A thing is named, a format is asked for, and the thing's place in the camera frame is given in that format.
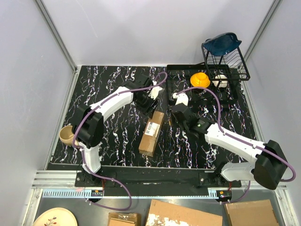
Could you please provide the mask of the brown cardboard express box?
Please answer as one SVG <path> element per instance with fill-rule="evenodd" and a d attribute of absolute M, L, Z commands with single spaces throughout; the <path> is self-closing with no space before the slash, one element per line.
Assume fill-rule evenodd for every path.
<path fill-rule="evenodd" d="M 139 144 L 139 153 L 153 157 L 165 114 L 159 111 L 149 118 Z"/>

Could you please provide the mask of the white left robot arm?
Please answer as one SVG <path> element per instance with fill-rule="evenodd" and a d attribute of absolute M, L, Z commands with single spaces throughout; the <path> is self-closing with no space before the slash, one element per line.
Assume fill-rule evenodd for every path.
<path fill-rule="evenodd" d="M 71 145 L 81 151 L 83 168 L 87 172 L 85 181 L 91 186 L 100 184 L 102 178 L 98 146 L 103 139 L 104 123 L 116 111 L 134 103 L 144 115 L 153 115 L 158 105 L 161 84 L 151 78 L 126 81 L 103 100 L 78 108 L 75 122 L 72 122 L 73 139 Z"/>

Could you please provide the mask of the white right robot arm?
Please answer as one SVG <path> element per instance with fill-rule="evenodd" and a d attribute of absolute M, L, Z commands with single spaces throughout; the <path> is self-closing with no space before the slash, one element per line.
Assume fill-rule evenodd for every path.
<path fill-rule="evenodd" d="M 264 143 L 219 128 L 216 122 L 196 117 L 185 104 L 173 106 L 171 113 L 176 124 L 194 140 L 219 146 L 245 160 L 222 163 L 213 176 L 216 185 L 222 187 L 235 180 L 247 180 L 256 181 L 269 190 L 278 187 L 288 167 L 279 143 L 273 140 Z"/>

